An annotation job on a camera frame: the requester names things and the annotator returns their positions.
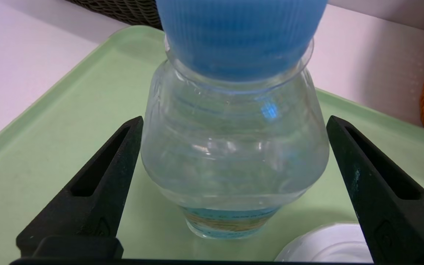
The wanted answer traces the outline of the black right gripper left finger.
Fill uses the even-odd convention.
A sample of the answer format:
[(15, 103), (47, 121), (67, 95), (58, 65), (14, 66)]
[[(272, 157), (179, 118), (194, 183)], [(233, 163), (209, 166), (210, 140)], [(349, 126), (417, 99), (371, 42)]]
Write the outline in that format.
[(143, 118), (125, 122), (19, 233), (21, 258), (120, 259), (118, 240)]

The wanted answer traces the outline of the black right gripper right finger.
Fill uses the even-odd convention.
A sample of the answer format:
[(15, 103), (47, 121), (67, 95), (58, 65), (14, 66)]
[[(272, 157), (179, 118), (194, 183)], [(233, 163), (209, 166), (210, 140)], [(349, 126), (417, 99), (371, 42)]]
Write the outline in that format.
[(424, 264), (424, 188), (337, 116), (329, 142), (375, 264)]

